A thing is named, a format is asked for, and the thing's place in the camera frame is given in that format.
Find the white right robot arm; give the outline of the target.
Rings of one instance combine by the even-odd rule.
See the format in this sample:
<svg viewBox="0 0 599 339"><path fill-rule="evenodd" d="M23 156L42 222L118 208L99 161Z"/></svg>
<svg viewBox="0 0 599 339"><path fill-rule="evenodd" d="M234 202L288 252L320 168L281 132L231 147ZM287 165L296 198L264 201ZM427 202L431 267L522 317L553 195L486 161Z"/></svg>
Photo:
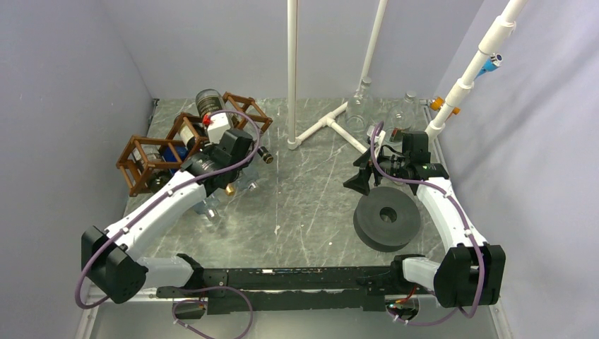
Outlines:
<svg viewBox="0 0 599 339"><path fill-rule="evenodd" d="M419 255L396 259L398 268L389 274L393 290L406 293L417 284L432 291L446 308L498 302L506 254L500 245L491 245L465 214L445 167L431 161L427 133L404 132L402 150L390 155L371 144L353 166L358 173L343 186L365 198L374 194L383 177L407 184L429 213L444 246L439 263Z"/></svg>

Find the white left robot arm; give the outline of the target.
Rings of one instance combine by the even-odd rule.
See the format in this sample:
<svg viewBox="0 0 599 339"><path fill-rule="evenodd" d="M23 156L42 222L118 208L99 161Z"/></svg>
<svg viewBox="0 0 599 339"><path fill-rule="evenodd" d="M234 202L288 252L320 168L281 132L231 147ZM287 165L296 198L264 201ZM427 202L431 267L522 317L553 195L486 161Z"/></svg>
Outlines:
<svg viewBox="0 0 599 339"><path fill-rule="evenodd" d="M186 160L166 185L126 217L104 230L87 229L81 237L77 305L88 308L81 299L86 278L116 304L146 288L173 286L184 296L197 295L203 277L195 261L185 255L147 258L145 250L184 212L235 181L256 151L256 141L249 133L230 129L219 143Z"/></svg>

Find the tall clear bottle black label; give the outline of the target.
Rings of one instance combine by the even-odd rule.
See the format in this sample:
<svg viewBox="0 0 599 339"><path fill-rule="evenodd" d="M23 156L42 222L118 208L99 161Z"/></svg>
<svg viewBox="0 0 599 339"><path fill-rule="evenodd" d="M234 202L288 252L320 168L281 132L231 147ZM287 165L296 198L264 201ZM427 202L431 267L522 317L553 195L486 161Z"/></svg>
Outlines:
<svg viewBox="0 0 599 339"><path fill-rule="evenodd" d="M213 88L201 90L195 97L196 109L200 118L207 114L226 109L222 95Z"/></svg>

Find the clear bottle red black label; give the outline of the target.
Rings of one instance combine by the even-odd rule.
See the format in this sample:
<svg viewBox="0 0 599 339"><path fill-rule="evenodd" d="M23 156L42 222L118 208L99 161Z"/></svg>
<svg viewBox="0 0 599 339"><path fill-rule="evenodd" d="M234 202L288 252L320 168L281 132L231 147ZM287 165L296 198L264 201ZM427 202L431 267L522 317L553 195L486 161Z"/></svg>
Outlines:
<svg viewBox="0 0 599 339"><path fill-rule="evenodd" d="M370 125L370 118L374 111L374 99L370 91L371 84L370 77L362 77L358 89L348 99L344 124L345 130L353 136L361 136Z"/></svg>

